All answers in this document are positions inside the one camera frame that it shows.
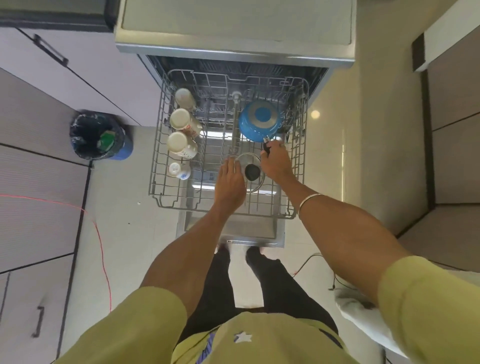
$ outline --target star logo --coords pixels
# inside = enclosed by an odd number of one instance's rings
[[[240,342],[252,342],[252,336],[247,334],[245,331],[242,331],[240,334],[235,334],[234,343],[238,344]]]

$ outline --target red cable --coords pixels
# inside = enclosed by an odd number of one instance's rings
[[[57,204],[57,205],[67,205],[71,206],[74,208],[77,208],[79,210],[82,210],[86,215],[88,215],[88,212],[86,212],[83,208],[79,206],[75,206],[72,204],[67,204],[65,202],[58,202],[58,201],[52,201],[52,200],[45,200],[43,198],[35,198],[35,197],[28,197],[28,196],[18,196],[18,195],[13,195],[13,194],[0,194],[0,197],[12,197],[12,198],[24,198],[26,200],[34,200],[34,201],[43,201],[43,202],[49,202],[51,204]],[[98,240],[100,241],[100,252],[102,254],[102,268],[103,268],[103,273],[105,274],[105,279],[107,280],[107,286],[108,286],[108,298],[109,298],[109,312],[112,312],[112,290],[110,288],[110,281],[108,280],[108,275],[107,275],[107,270],[105,269],[105,261],[103,257],[103,244],[102,244],[102,238],[100,238],[100,232],[98,231],[98,226],[93,218],[90,218],[90,220],[93,222],[93,225],[95,226],[96,234],[98,235]]]

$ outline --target black pants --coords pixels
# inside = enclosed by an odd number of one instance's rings
[[[330,314],[307,295],[280,260],[267,258],[260,253],[258,247],[247,251],[246,260],[262,287],[262,312],[283,313],[295,318],[321,321],[338,334]],[[193,334],[210,331],[239,313],[249,311],[235,307],[233,288],[228,277],[229,264],[230,254],[222,246],[214,255],[198,306],[189,317],[179,342]]]

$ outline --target shirt sleeve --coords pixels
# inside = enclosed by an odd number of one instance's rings
[[[395,340],[415,363],[480,362],[480,288],[411,256],[384,273],[378,300]]]
[[[173,293],[156,287],[134,291],[89,328],[56,364],[169,364],[187,322]]]

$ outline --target yellow-green shirt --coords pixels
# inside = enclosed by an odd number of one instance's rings
[[[386,323],[413,362],[480,363],[478,287],[412,256],[384,273],[378,297]],[[317,321],[246,312],[221,325],[214,336],[196,334],[175,347],[186,321],[177,296],[140,288],[56,363],[194,364],[201,356],[203,364],[356,363],[321,330],[345,347],[341,339]]]

